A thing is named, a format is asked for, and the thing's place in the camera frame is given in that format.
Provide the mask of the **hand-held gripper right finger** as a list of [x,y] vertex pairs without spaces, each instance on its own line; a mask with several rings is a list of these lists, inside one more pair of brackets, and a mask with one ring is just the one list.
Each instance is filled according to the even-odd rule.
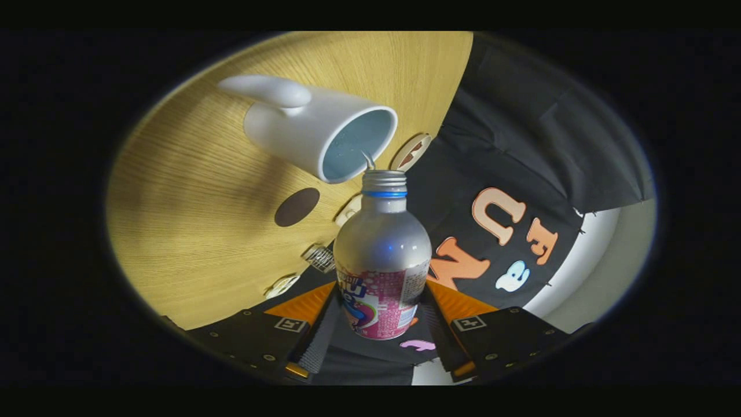
[[498,382],[537,364],[571,339],[526,309],[498,309],[433,281],[425,318],[443,369],[456,383]]

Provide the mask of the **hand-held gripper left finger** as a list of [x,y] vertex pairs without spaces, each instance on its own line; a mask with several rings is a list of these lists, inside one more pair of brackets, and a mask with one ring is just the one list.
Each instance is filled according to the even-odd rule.
[[333,282],[265,311],[243,309],[185,333],[265,382],[308,385],[322,368],[338,317]]

